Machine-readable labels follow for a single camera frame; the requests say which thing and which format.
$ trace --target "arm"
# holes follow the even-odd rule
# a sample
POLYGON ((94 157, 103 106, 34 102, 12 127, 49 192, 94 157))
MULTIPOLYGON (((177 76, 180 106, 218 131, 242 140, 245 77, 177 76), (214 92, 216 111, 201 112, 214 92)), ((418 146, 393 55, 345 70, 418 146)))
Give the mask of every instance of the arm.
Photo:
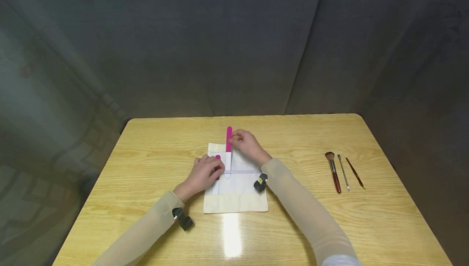
POLYGON ((337 265, 341 260, 348 265, 361 265, 351 242, 334 218, 290 170, 278 159, 272 159, 251 133, 237 130, 233 135, 232 144, 261 165, 268 176, 267 185, 308 239, 318 265, 337 265))
POLYGON ((174 223, 173 209, 198 192, 203 191, 225 171, 220 159, 204 155, 196 158, 187 179, 172 192, 163 195, 136 223, 114 242, 96 261, 94 266, 133 266, 174 223))

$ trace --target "gray fabric backdrop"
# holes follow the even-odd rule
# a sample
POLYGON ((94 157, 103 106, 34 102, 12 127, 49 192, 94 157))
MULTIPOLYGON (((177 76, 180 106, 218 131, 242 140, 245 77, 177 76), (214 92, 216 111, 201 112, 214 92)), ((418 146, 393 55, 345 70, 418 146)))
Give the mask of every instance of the gray fabric backdrop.
POLYGON ((466 265, 468 1, 0 0, 0 264, 52 263, 128 118, 355 112, 466 265))

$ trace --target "black wristband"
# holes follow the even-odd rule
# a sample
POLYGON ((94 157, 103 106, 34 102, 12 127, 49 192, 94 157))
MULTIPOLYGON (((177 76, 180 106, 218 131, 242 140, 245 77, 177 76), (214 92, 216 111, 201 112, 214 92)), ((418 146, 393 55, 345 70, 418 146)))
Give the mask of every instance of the black wristband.
POLYGON ((190 229, 194 225, 192 218, 186 216, 181 207, 173 209, 173 217, 179 221, 179 225, 184 229, 184 231, 190 229))
POLYGON ((259 193, 265 190, 265 185, 267 184, 267 175, 265 173, 262 173, 259 176, 259 179, 254 183, 254 189, 258 191, 259 193))

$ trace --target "wooden table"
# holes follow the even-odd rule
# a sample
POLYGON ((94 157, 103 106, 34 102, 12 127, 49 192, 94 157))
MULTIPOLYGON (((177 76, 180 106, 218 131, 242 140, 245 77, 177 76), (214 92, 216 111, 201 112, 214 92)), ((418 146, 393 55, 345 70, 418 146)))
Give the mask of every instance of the wooden table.
MULTIPOLYGON (((133 119, 53 265, 90 265, 185 179, 207 143, 224 143, 229 125, 251 131, 292 170, 337 220, 364 265, 451 265, 356 114, 133 119), (345 190, 336 193, 327 151, 350 159, 366 191, 345 162, 351 192, 339 171, 345 190)), ((308 241, 271 192, 267 198, 268 213, 203 214, 198 195, 186 205, 195 227, 184 232, 174 225, 141 265, 315 265, 308 241)))

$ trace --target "sheer sleeve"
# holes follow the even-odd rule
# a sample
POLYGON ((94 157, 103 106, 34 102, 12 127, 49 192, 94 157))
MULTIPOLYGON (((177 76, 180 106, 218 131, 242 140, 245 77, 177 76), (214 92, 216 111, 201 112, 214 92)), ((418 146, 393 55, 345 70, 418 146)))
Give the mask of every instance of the sheer sleeve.
POLYGON ((173 208, 184 203, 167 192, 150 210, 120 236, 96 261, 94 266, 133 266, 174 223, 173 208))
POLYGON ((357 263, 347 265, 361 265, 351 242, 334 218, 280 160, 272 159, 262 166, 262 171, 268 176, 269 188, 311 244, 318 265, 323 265, 329 257, 326 264, 333 265, 328 262, 343 256, 357 263))

